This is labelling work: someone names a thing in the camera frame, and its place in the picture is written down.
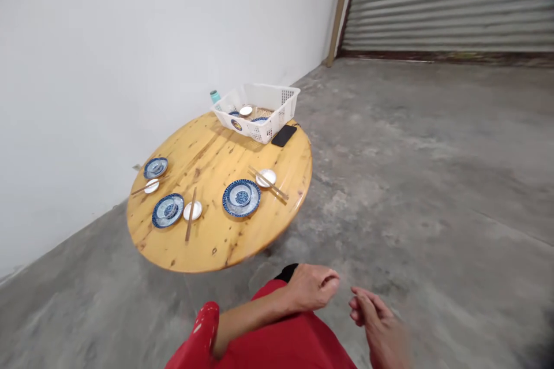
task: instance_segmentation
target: chopsticks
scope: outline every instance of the chopsticks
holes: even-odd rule
[[[262,174],[258,172],[258,170],[256,170],[252,166],[248,166],[248,167],[255,173],[255,176],[258,176],[261,180],[263,180],[265,183],[270,185],[271,188],[273,190],[275,190],[277,193],[279,193],[283,199],[289,200],[289,195],[287,195],[284,191],[282,191],[277,186],[275,186],[273,183],[271,183],[269,180],[267,180],[265,177],[263,177]]]
[[[190,226],[192,225],[192,213],[194,212],[194,204],[196,203],[196,186],[194,187],[194,193],[192,195],[192,203],[190,204],[189,222],[186,226],[185,242],[190,238]]]
[[[155,185],[156,185],[156,183],[159,183],[159,182],[161,182],[162,180],[165,180],[165,179],[167,179],[167,178],[169,178],[169,177],[170,177],[170,176],[164,176],[164,177],[162,177],[162,178],[158,179],[158,181],[157,181],[157,182],[154,182],[154,183],[150,183],[150,184],[147,184],[146,186],[144,186],[144,187],[141,187],[140,189],[138,189],[138,190],[135,190],[134,192],[132,192],[132,193],[131,193],[131,196],[134,196],[134,195],[136,195],[137,193],[140,193],[140,192],[142,192],[143,190],[145,190],[145,189],[149,188],[150,186],[155,186]]]

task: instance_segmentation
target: white wall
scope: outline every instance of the white wall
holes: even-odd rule
[[[336,0],[0,0],[0,277],[125,199],[208,92],[321,63]]]

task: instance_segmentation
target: roller shutter door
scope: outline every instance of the roller shutter door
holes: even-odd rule
[[[351,0],[346,51],[554,51],[554,0]]]

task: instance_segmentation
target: water bottle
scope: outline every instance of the water bottle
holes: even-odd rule
[[[210,92],[209,97],[212,99],[212,102],[214,104],[221,99],[221,97],[219,96],[219,93],[216,90],[213,90],[212,92]]]

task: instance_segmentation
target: hand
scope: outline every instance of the hand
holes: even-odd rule
[[[406,333],[394,313],[376,294],[352,287],[355,294],[349,305],[350,317],[364,326],[369,345],[369,360],[374,369],[405,369],[410,367]]]
[[[336,271],[323,265],[298,265],[284,288],[291,312],[313,311],[325,307],[336,294],[339,280]]]

